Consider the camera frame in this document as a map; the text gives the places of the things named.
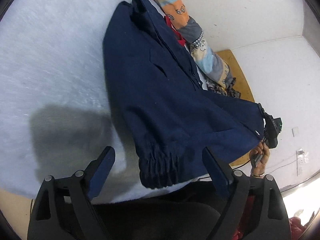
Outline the person right hand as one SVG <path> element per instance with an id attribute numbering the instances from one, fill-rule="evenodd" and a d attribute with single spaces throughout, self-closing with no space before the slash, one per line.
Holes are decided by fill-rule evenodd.
<path id="1" fill-rule="evenodd" d="M 259 144 L 253 148 L 249 153 L 249 158 L 251 161 L 251 176 L 255 178 L 263 178 L 266 164 L 270 157 L 270 150 L 264 142 L 259 142 Z"/>

